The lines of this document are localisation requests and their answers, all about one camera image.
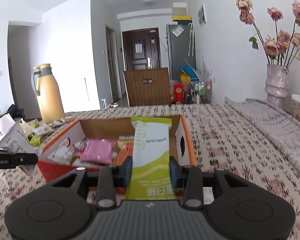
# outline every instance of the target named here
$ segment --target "thermos handle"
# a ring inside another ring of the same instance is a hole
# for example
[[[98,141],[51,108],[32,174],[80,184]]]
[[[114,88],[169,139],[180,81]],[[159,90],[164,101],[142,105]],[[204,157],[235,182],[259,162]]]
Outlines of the thermos handle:
[[[35,87],[34,75],[39,75],[40,73],[41,73],[41,70],[31,73],[31,85],[32,85],[32,89],[33,89],[34,93],[36,94],[36,96],[39,96],[40,92]]]

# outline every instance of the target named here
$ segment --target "vase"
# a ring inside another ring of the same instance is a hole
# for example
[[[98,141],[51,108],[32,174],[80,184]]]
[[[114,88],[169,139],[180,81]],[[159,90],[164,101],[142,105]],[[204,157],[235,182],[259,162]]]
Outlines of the vase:
[[[265,91],[267,101],[283,109],[284,99],[288,96],[288,71],[283,66],[267,64],[267,79]]]

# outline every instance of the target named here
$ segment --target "chair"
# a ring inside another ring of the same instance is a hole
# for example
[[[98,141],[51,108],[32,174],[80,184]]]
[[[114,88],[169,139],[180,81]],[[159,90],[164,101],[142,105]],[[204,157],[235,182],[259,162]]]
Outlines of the chair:
[[[129,70],[123,74],[129,106],[171,105],[167,68]]]

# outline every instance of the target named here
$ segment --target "yellow thermos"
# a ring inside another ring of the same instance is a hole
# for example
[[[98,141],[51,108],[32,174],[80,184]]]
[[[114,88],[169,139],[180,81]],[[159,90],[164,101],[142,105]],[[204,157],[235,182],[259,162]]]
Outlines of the yellow thermos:
[[[65,116],[61,102],[59,86],[54,78],[50,64],[34,67],[31,84],[37,96],[42,121],[45,123],[59,120]],[[36,85],[34,77],[38,76]]]

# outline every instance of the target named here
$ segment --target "refrigerator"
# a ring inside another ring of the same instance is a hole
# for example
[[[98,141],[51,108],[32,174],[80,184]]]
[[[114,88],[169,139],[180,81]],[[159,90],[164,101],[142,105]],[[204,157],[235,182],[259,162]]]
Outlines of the refrigerator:
[[[169,72],[170,79],[175,81],[180,81],[181,70],[180,67],[187,65],[185,60],[189,65],[196,69],[195,67],[195,45],[194,54],[192,56],[192,41],[191,41],[191,51],[189,53],[189,42],[190,42],[190,26],[183,25],[184,31],[177,37],[172,33],[172,30],[177,27],[177,25],[167,25],[167,38],[168,38],[168,54],[169,54]]]

